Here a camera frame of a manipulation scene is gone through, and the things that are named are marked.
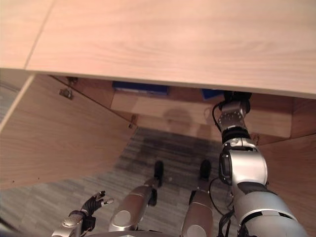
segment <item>wooden tabletop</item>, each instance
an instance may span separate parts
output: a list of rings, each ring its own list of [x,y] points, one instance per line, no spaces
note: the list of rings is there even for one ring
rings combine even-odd
[[[25,68],[53,2],[0,1],[0,68]]]
[[[55,0],[25,68],[316,99],[316,1]]]

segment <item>metal bracket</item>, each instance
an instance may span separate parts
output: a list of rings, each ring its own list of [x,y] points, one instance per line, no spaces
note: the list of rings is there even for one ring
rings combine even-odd
[[[130,119],[130,124],[128,125],[129,128],[133,128],[135,120],[136,120],[136,115],[132,115]]]
[[[74,95],[71,90],[71,86],[74,86],[78,82],[78,78],[76,77],[66,77],[68,81],[68,87],[65,89],[60,89],[59,94],[66,97],[67,99],[72,100]]]
[[[233,101],[225,104],[221,108],[221,111],[222,114],[218,119],[221,131],[236,126],[246,129],[246,125],[244,123],[246,110],[240,101]]]

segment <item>wood grain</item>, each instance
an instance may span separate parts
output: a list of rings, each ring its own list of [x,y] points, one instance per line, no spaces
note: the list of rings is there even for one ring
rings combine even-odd
[[[315,99],[315,14],[313,0],[57,0],[27,69]]]
[[[18,95],[18,91],[11,90],[0,84],[0,123],[7,111],[10,109],[15,97]]]
[[[59,81],[68,84],[68,80],[66,77],[54,77],[57,78]],[[108,109],[111,108],[111,103],[115,91],[112,88],[111,80],[79,78],[76,84],[71,85],[71,88],[100,103],[104,107]],[[128,121],[132,121],[133,114],[131,113],[118,111],[115,111],[115,113],[127,119]]]
[[[134,129],[129,122],[48,76],[30,78],[0,133],[0,187],[110,170]]]
[[[0,69],[0,84],[5,84],[12,89],[20,90],[30,75],[31,73],[25,70]]]
[[[265,145],[274,142],[280,142],[287,140],[285,137],[276,137],[271,135],[264,135],[258,133],[250,133],[250,138],[254,141],[256,145]]]
[[[295,98],[291,137],[316,133],[316,100]]]
[[[23,69],[54,0],[1,0],[0,68]]]
[[[250,133],[290,136],[292,99],[281,98],[274,100],[258,95],[251,99],[251,112],[245,119]],[[186,123],[213,124],[211,109],[222,100],[221,97],[214,97],[206,104],[119,92],[114,95],[111,109]]]
[[[269,188],[280,195],[310,236],[316,236],[316,134],[260,146]]]
[[[138,116],[137,125],[139,127],[146,127],[164,132],[222,142],[221,133],[214,125],[174,121],[171,119],[162,119],[146,115]]]

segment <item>hinge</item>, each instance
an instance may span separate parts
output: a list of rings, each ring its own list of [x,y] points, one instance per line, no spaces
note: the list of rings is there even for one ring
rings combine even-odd
[[[77,82],[78,82],[78,78],[76,77],[66,77],[67,81],[68,81],[68,87],[65,89],[60,89],[59,90],[59,94],[72,100],[74,95],[73,92],[71,90],[71,86],[74,86]]]
[[[136,120],[136,115],[132,115],[132,117],[130,119],[130,124],[128,125],[129,128],[133,128],[135,120]]]

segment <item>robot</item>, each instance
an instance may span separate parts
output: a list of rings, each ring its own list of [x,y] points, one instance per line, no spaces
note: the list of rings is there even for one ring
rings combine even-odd
[[[307,237],[285,202],[267,188],[268,171],[264,157],[250,139],[244,118],[250,112],[251,94],[224,93],[225,100],[213,108],[213,119],[222,134],[223,150],[219,156],[219,178],[231,186],[234,197],[233,210],[223,215],[218,237],[233,214],[238,223],[238,237]],[[215,118],[219,108],[221,115]],[[211,237],[213,208],[209,198],[210,163],[203,161],[197,189],[192,191],[189,208],[183,223],[181,237]],[[154,177],[135,188],[114,212],[109,232],[94,237],[168,237],[163,233],[137,231],[146,207],[157,202],[157,189],[162,185],[163,163],[155,164]],[[103,200],[101,191],[91,197],[81,208],[72,211],[52,237],[81,237],[93,230],[94,211],[113,202]]]

